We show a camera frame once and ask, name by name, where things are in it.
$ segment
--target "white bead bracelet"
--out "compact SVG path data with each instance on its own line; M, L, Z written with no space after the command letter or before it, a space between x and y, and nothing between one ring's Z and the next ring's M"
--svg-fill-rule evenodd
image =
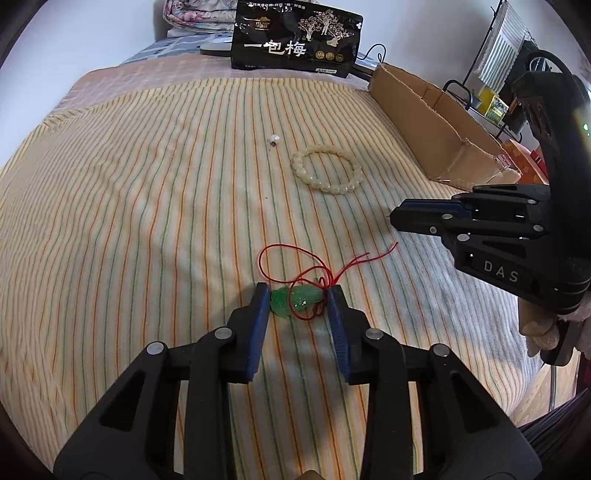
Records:
M348 183L342 185L331 185L326 181L321 181L314 178L304 168L304 157L311 153L332 153L338 157L347 160L353 168L353 178ZM355 190L359 183L363 180L363 172L361 172L361 165L355 158L355 156L346 150L343 150L333 145L311 145L304 150L295 152L291 156L291 168L293 168L297 177L300 178L305 184L310 185L314 189L319 189L324 193L331 193L333 195L345 194Z

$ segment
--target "wall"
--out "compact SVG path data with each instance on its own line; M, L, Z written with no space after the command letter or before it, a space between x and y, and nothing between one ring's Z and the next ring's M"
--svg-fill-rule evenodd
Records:
M163 0L50 0L0 69L0 166L90 70L116 65L163 35ZM364 17L362 49L381 42L387 61L443 85L462 80L497 0L322 0ZM511 0L539 46L579 73L580 50L544 0ZM531 136L527 146L535 146Z
M49 0L0 68L0 167L85 73L165 35L163 0Z
M510 0L538 46L559 56L581 76L579 44L544 0ZM388 49L387 62L443 86L462 81L492 21L498 0L328 0L329 5L363 15L361 50L374 43ZM526 126L523 144L538 142Z

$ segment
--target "folded blanket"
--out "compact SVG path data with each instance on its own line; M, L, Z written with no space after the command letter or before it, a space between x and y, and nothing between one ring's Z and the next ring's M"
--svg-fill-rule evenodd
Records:
M179 3L195 10L213 12L215 10L235 10L238 0L185 0Z
M232 32L238 0L166 0L163 17L193 33Z

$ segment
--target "bed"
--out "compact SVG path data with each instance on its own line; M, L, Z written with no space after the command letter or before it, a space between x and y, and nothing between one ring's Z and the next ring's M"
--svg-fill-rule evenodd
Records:
M0 401L47 466L147 343L223 325L273 242L337 269L398 241L343 278L349 304L403 343L448 344L516 423L546 413L548 372L527 357L516 298L457 272L438 239L389 226L405 198L457 190L425 178L365 82L240 72L161 45L82 77L0 173ZM293 176L290 155L323 142L357 156L358 191L326 196ZM347 175L328 157L312 165ZM276 257L274 274L295 276L299 261ZM558 403L575 369L562 370ZM358 478L367 391L339 377L325 318L270 318L255 381L231 396L240 479ZM177 446L183 409L181 397Z

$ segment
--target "cardboard box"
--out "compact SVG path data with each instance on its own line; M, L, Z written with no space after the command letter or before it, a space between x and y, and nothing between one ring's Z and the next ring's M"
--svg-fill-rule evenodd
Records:
M497 141L440 88L392 65L375 70L369 92L429 180L458 189L516 183L521 172Z
M531 152L513 139L502 143L503 149L509 154L513 163L521 170L519 183L541 183L549 185L544 172L531 158Z

